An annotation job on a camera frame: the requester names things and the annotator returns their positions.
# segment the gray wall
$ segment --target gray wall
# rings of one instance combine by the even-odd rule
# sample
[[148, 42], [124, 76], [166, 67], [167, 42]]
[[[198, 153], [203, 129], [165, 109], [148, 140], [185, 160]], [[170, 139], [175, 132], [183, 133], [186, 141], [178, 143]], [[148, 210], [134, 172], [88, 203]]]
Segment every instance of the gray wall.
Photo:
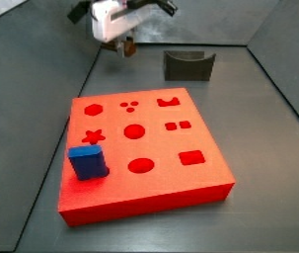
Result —
[[75, 0], [31, 0], [0, 17], [0, 251], [11, 251], [99, 50]]
[[158, 7], [138, 42], [246, 45], [279, 0], [174, 0], [171, 18]]
[[249, 49], [299, 114], [299, 1], [281, 1]]

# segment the circular hole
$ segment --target circular hole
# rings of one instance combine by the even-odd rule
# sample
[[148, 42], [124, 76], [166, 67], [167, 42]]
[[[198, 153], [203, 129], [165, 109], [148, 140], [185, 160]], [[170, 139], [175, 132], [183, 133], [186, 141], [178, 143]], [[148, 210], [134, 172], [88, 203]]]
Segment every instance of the circular hole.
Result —
[[142, 138], [146, 134], [146, 129], [142, 125], [128, 125], [124, 128], [124, 136], [130, 139]]
[[135, 110], [135, 109], [134, 109], [132, 107], [127, 108], [127, 112], [128, 112], [128, 113], [132, 113], [134, 110]]
[[130, 171], [138, 174], [147, 173], [152, 168], [154, 162], [148, 158], [138, 158], [128, 164]]

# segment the small hole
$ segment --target small hole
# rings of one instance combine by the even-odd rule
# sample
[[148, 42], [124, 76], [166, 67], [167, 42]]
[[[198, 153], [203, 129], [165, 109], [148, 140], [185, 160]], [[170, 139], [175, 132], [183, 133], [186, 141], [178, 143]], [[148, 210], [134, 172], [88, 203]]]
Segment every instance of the small hole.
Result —
[[194, 165], [206, 162], [206, 158], [201, 150], [181, 152], [178, 154], [181, 163], [186, 165]]
[[189, 121], [179, 123], [181, 128], [191, 128], [191, 123]]
[[138, 174], [147, 173], [152, 168], [154, 162], [147, 158], [135, 159], [128, 164], [130, 171]]
[[146, 134], [146, 129], [142, 125], [128, 125], [124, 128], [124, 136], [130, 139], [142, 138]]
[[181, 105], [179, 100], [178, 100], [177, 97], [173, 97], [170, 99], [170, 101], [165, 101], [162, 99], [156, 99], [156, 103], [158, 103], [159, 107], [174, 107], [174, 106], [179, 106]]
[[175, 123], [166, 123], [165, 128], [167, 130], [177, 130], [177, 124]]

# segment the rectangular block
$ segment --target rectangular block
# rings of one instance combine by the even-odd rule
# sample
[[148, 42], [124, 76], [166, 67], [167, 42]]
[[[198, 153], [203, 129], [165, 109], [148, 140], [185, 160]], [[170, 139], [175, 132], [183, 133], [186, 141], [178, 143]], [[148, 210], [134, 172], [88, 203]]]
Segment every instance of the rectangular block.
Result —
[[70, 226], [222, 201], [235, 184], [183, 88], [74, 99], [66, 152], [90, 144], [110, 174], [79, 181], [64, 156], [58, 211]]

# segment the shape sorting box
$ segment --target shape sorting box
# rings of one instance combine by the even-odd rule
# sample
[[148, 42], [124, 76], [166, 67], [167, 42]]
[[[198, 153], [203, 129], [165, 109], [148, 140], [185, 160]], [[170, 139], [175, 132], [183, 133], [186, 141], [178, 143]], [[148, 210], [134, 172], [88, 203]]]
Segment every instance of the shape sorting box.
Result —
[[64, 156], [58, 211], [70, 226], [222, 201], [234, 187], [183, 88], [74, 99], [66, 153], [90, 144], [110, 174], [79, 181]]

